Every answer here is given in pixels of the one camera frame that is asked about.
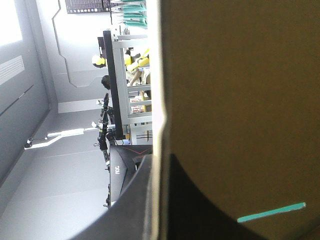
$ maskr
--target aoc logo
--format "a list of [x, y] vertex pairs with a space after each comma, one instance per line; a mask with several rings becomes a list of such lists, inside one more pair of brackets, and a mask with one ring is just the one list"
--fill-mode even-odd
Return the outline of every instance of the aoc logo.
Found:
[[115, 167], [115, 174], [120, 174], [120, 166]]

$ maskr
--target yellow helmet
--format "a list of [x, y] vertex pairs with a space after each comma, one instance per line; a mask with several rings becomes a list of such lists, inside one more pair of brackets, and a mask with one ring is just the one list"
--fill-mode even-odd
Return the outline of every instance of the yellow helmet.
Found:
[[106, 59], [104, 59], [103, 57], [100, 57], [98, 55], [94, 55], [92, 57], [92, 64], [97, 67], [97, 68], [103, 68], [106, 66]]

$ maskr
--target teal light strip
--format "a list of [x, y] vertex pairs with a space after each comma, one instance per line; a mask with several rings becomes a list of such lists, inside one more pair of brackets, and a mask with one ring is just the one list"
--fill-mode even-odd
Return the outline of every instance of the teal light strip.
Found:
[[297, 203], [294, 205], [290, 205], [290, 206], [284, 206], [281, 208], [277, 208], [274, 210], [270, 210], [270, 211], [265, 211], [265, 212], [261, 212], [261, 213], [256, 213], [256, 214], [252, 214], [252, 215], [248, 215], [248, 216], [243, 216], [237, 219], [238, 223], [244, 223], [244, 222], [248, 222], [251, 220], [256, 220], [256, 219], [261, 219], [261, 218], [265, 218], [265, 217], [269, 217], [275, 214], [281, 214], [281, 213], [287, 213], [287, 212], [291, 212], [291, 211], [296, 211], [296, 210], [300, 210], [300, 209], [304, 209], [307, 206], [307, 204], [305, 202], [301, 202], [301, 203]]

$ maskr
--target black hair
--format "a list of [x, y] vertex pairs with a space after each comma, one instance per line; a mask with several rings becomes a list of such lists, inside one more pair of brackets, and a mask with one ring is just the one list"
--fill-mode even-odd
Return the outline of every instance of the black hair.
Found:
[[108, 75], [105, 75], [102, 78], [101, 83], [106, 89], [110, 90], [110, 79]]

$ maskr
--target wall vent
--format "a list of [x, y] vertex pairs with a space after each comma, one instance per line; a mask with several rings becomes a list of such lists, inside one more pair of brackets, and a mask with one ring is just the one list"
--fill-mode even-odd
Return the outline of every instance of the wall vent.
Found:
[[22, 56], [15, 57], [0, 64], [0, 86], [25, 70]]

